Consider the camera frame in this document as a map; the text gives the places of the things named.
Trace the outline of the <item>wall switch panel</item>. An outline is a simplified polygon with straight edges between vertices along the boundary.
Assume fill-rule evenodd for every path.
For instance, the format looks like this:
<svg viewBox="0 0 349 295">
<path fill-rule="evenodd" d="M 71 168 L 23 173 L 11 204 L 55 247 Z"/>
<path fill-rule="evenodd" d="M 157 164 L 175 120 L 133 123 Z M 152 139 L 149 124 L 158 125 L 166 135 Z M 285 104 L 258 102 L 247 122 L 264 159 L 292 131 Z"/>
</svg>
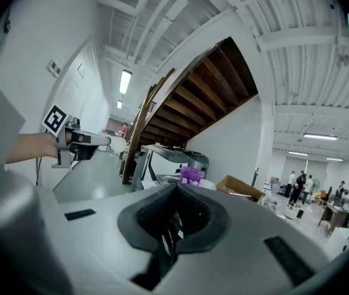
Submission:
<svg viewBox="0 0 349 295">
<path fill-rule="evenodd" d="M 58 77 L 62 71 L 63 57 L 59 55 L 55 60 L 50 60 L 47 69 L 52 76 Z"/>
</svg>

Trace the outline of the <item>white appliance cabinet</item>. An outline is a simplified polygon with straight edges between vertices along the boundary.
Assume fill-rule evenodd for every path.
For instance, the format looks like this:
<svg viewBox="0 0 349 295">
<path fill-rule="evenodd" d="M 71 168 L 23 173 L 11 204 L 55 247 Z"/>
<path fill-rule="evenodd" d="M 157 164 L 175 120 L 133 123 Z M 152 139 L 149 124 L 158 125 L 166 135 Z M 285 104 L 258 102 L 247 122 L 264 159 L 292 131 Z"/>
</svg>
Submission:
<svg viewBox="0 0 349 295">
<path fill-rule="evenodd" d="M 323 250 L 330 261 L 342 253 L 349 252 L 349 228 L 336 227 L 328 238 Z"/>
</svg>

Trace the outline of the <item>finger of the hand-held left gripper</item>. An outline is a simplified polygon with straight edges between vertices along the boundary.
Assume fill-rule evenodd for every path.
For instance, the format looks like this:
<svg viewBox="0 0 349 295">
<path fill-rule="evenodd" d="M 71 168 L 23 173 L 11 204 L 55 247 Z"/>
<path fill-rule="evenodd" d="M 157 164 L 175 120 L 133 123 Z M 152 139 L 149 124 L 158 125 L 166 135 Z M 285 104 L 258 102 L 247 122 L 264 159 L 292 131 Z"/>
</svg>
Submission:
<svg viewBox="0 0 349 295">
<path fill-rule="evenodd" d="M 83 130 L 80 131 L 80 134 L 82 135 L 82 141 L 80 143 L 83 145 L 109 146 L 111 144 L 111 138 L 107 135 L 99 135 Z"/>
</svg>

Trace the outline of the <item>white bucket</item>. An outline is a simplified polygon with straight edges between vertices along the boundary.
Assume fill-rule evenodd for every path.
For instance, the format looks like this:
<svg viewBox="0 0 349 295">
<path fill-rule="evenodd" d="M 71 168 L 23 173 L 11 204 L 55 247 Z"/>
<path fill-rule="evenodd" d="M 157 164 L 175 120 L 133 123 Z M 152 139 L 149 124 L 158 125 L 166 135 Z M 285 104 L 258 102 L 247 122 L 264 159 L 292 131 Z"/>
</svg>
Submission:
<svg viewBox="0 0 349 295">
<path fill-rule="evenodd" d="M 288 203 L 284 211 L 284 216 L 288 219 L 301 218 L 303 216 L 304 210 L 302 205 L 297 203 Z"/>
</svg>

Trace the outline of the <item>open cardboard box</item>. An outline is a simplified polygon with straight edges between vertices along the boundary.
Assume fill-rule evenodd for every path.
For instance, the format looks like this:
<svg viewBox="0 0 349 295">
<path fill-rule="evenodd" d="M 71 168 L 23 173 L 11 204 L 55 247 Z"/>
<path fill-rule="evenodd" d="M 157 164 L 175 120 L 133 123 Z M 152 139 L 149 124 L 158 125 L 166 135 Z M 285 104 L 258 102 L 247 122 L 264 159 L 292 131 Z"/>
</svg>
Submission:
<svg viewBox="0 0 349 295">
<path fill-rule="evenodd" d="M 259 205 L 262 205 L 264 202 L 265 194 L 263 192 L 231 175 L 227 175 L 218 182 L 216 188 L 228 194 L 253 201 Z"/>
</svg>

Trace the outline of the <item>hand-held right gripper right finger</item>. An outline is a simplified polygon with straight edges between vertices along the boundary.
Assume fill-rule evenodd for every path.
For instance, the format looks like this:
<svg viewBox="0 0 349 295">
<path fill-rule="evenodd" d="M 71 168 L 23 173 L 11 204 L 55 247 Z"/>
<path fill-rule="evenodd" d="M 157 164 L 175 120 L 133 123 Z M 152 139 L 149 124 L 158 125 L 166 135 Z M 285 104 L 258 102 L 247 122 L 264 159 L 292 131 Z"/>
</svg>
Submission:
<svg viewBox="0 0 349 295">
<path fill-rule="evenodd" d="M 323 250 L 284 219 L 222 191 L 204 194 L 226 209 L 225 236 L 212 250 L 180 255 L 162 295 L 316 294 L 331 279 Z"/>
</svg>

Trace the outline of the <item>person's left forearm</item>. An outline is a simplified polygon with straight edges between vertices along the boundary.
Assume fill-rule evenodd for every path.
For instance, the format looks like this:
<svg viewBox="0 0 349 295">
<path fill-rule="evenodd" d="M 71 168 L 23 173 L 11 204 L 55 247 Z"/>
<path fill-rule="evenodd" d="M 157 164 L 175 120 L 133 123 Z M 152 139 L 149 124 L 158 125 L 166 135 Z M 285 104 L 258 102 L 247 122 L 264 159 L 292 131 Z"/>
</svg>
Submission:
<svg viewBox="0 0 349 295">
<path fill-rule="evenodd" d="M 7 156 L 6 164 L 40 157 L 57 157 L 55 137 L 51 133 L 20 134 Z"/>
</svg>

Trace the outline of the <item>white and black appliance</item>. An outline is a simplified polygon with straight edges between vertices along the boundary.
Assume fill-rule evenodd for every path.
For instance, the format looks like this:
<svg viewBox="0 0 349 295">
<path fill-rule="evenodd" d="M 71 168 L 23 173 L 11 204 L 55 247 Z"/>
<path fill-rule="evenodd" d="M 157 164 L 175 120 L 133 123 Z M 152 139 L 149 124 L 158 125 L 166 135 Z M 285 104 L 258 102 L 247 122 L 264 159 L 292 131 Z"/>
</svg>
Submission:
<svg viewBox="0 0 349 295">
<path fill-rule="evenodd" d="M 130 191 L 147 188 L 143 182 L 152 186 L 179 182 L 180 170 L 188 163 L 189 157 L 181 151 L 153 144 L 143 146 L 136 161 Z"/>
</svg>

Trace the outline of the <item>wooden desk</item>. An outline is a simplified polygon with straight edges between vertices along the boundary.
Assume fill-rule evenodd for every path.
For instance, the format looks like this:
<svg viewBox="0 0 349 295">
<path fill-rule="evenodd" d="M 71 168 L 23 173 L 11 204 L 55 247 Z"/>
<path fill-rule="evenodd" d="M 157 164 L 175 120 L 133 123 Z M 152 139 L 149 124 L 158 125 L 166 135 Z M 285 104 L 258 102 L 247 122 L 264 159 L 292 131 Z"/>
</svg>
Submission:
<svg viewBox="0 0 349 295">
<path fill-rule="evenodd" d="M 330 236 L 336 228 L 343 227 L 347 215 L 347 210 L 342 207 L 327 204 L 324 207 L 318 226 L 323 226 L 325 235 Z"/>
</svg>

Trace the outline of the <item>brown wooden staircase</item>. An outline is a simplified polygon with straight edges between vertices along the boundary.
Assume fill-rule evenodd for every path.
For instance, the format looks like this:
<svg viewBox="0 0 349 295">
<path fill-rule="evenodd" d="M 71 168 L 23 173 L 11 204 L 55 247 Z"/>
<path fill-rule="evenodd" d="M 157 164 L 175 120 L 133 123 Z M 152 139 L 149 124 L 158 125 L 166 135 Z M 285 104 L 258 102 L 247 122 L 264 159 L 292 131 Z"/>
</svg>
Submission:
<svg viewBox="0 0 349 295">
<path fill-rule="evenodd" d="M 227 37 L 152 90 L 153 104 L 125 153 L 126 174 L 143 146 L 161 144 L 209 159 L 210 181 L 231 175 L 250 183 L 257 167 L 262 106 L 246 60 Z"/>
</svg>

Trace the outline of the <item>purple plastic bucket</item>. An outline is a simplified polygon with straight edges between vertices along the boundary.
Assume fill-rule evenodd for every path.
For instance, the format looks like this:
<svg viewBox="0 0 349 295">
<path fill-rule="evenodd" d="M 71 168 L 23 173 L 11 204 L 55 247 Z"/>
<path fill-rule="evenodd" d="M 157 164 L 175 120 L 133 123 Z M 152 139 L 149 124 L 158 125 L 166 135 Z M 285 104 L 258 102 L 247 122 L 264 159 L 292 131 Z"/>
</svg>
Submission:
<svg viewBox="0 0 349 295">
<path fill-rule="evenodd" d="M 205 172 L 194 167 L 182 167 L 180 171 L 179 182 L 198 186 L 200 181 L 205 178 Z"/>
</svg>

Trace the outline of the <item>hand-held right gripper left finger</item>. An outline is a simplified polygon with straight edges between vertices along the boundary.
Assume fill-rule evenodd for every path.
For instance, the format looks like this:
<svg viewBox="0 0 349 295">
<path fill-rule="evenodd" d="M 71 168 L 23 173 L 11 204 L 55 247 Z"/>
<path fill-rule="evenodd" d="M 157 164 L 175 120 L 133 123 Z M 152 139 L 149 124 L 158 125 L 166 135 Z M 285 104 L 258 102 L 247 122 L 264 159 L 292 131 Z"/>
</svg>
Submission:
<svg viewBox="0 0 349 295">
<path fill-rule="evenodd" d="M 161 185 L 105 199 L 64 203 L 74 295 L 179 295 L 178 190 Z"/>
</svg>

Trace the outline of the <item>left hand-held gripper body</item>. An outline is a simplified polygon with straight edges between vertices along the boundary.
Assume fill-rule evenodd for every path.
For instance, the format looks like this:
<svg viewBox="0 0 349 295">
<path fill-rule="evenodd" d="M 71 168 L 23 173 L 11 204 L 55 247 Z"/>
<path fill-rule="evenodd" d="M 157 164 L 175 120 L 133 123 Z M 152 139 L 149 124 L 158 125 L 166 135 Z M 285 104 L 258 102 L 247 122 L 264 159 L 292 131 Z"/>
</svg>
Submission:
<svg viewBox="0 0 349 295">
<path fill-rule="evenodd" d="M 93 134 L 80 129 L 80 119 L 53 105 L 42 120 L 43 127 L 55 137 L 57 162 L 52 168 L 72 168 L 74 162 L 90 160 L 97 145 Z"/>
</svg>

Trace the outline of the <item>dark grey appliance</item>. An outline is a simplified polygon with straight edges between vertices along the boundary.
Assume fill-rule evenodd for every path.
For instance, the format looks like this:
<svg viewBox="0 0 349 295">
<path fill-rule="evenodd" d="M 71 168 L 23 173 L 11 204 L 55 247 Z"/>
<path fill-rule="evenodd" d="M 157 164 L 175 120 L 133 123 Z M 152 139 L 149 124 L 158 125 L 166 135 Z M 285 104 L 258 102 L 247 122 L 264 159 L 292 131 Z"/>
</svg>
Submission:
<svg viewBox="0 0 349 295">
<path fill-rule="evenodd" d="M 188 157 L 188 167 L 198 169 L 207 174 L 209 168 L 209 159 L 207 156 L 194 151 L 186 151 L 184 154 Z"/>
</svg>

